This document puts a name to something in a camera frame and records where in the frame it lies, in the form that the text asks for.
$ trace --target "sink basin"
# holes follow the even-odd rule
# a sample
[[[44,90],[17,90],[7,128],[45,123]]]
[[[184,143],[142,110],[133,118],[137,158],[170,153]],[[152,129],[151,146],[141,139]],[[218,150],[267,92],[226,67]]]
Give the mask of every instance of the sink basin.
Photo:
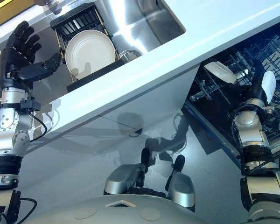
[[[98,0],[95,2],[119,53],[141,55],[184,33],[161,0]]]
[[[35,62],[43,62],[58,52],[56,34],[49,23],[84,2],[93,1],[76,0],[64,6],[60,14],[47,15],[33,24],[42,45]],[[162,0],[96,0],[94,3],[118,54],[131,50],[137,56],[144,55],[185,31]],[[67,94],[66,87],[72,83],[66,65],[62,64],[54,75],[35,82],[33,94],[38,102],[47,104]]]

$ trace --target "white plate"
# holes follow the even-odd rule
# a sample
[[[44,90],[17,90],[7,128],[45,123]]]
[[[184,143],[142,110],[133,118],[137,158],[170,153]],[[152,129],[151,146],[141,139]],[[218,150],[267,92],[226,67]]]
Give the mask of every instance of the white plate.
[[[81,79],[115,62],[115,48],[102,32],[85,30],[69,42],[65,61],[72,75]]]

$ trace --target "dishwasher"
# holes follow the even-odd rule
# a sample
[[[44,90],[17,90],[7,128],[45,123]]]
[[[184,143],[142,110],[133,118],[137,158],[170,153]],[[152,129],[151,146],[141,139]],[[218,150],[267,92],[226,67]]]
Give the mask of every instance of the dishwasher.
[[[232,137],[232,115],[245,101],[244,92],[254,75],[252,60],[262,62],[276,78],[276,89],[263,130],[272,153],[280,152],[280,23],[214,55],[202,62],[189,90],[184,109],[199,120],[220,143],[222,149],[240,166],[239,151]],[[217,61],[235,75],[235,82],[223,81],[205,65]]]

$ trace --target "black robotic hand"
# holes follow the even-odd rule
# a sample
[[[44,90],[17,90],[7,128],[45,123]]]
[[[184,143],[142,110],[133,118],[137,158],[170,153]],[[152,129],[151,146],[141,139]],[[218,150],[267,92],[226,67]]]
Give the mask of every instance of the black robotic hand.
[[[55,53],[43,63],[33,64],[35,53],[42,47],[40,38],[26,21],[20,23],[10,35],[6,47],[0,53],[0,88],[15,87],[31,92],[33,82],[49,77],[61,61]]]

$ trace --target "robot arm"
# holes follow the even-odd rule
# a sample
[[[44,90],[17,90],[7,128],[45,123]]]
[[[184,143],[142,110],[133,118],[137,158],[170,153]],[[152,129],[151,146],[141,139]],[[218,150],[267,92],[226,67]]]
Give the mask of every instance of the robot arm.
[[[20,208],[19,183],[21,161],[29,143],[31,112],[40,104],[31,96],[33,82],[49,77],[60,64],[61,56],[54,54],[43,63],[34,63],[41,48],[39,36],[26,21],[10,35],[5,49],[0,51],[0,219],[15,223]]]
[[[241,152],[241,197],[249,219],[280,219],[280,169],[274,162],[271,149],[262,130],[265,111],[270,103],[276,80],[272,72],[265,72],[259,61],[254,61],[255,75],[245,104],[239,107],[232,124],[238,132],[235,142]]]

